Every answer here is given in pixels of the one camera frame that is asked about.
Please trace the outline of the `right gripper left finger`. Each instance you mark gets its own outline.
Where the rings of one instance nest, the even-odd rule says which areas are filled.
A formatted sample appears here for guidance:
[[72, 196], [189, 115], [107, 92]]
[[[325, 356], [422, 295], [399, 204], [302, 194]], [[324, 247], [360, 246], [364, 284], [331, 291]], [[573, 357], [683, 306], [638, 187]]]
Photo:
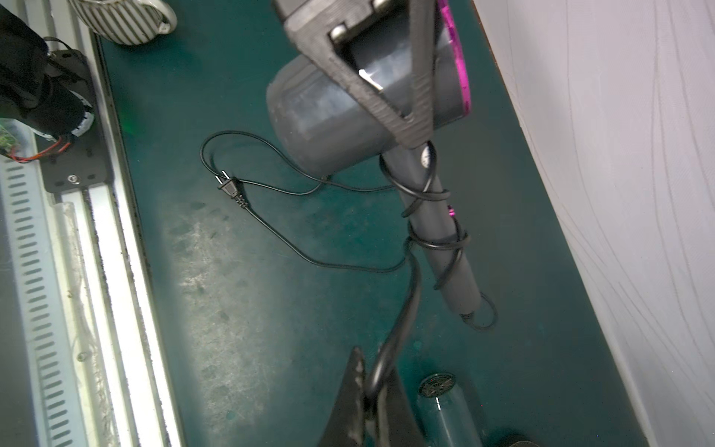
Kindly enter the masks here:
[[346, 363], [330, 418], [318, 442], [320, 447], [361, 447], [365, 442], [365, 359], [355, 346]]

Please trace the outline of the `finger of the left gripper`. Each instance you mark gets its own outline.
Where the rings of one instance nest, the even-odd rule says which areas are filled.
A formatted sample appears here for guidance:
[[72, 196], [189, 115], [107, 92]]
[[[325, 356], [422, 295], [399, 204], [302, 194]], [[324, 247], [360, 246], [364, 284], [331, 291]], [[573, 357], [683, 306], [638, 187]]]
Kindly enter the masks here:
[[[407, 6], [391, 7], [339, 54], [403, 115], [411, 113], [411, 45]], [[290, 150], [377, 150], [394, 137], [322, 70], [299, 55], [273, 81], [273, 129]]]

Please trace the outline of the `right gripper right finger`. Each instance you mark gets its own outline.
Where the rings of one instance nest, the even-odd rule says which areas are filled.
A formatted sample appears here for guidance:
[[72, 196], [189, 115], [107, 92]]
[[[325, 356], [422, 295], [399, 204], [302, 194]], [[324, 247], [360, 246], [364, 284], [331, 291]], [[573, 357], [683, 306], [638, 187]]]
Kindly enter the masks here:
[[396, 370], [387, 376], [387, 381], [377, 397], [376, 445], [426, 446], [426, 440], [416, 422]]

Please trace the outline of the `green hair dryer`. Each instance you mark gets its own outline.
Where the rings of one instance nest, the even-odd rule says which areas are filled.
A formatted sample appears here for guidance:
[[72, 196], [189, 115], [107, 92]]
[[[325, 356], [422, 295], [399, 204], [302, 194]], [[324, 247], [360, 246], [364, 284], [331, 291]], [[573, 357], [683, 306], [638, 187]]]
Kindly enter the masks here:
[[449, 372], [425, 377], [417, 406], [428, 446], [478, 446], [482, 440], [456, 378]]

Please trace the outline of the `black hair dryer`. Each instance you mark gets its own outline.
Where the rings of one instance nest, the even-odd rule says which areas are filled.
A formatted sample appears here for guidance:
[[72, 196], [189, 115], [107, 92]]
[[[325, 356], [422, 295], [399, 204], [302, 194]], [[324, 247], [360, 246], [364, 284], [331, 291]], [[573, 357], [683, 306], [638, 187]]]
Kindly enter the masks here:
[[471, 109], [467, 67], [445, 1], [277, 1], [298, 51], [269, 84], [275, 134], [298, 166], [329, 176], [369, 158], [400, 192], [449, 309], [471, 317], [482, 295], [449, 207], [432, 141]]

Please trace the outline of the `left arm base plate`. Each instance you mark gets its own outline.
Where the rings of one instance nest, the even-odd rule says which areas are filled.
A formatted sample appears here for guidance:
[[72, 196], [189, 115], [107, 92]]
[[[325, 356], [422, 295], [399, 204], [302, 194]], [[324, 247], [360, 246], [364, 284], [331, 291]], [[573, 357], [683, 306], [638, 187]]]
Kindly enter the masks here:
[[44, 188], [50, 194], [59, 195], [111, 184], [114, 170], [86, 57], [77, 50], [56, 50], [50, 55], [48, 74], [84, 98], [91, 106], [94, 120], [82, 135], [63, 138], [63, 152], [40, 160]]

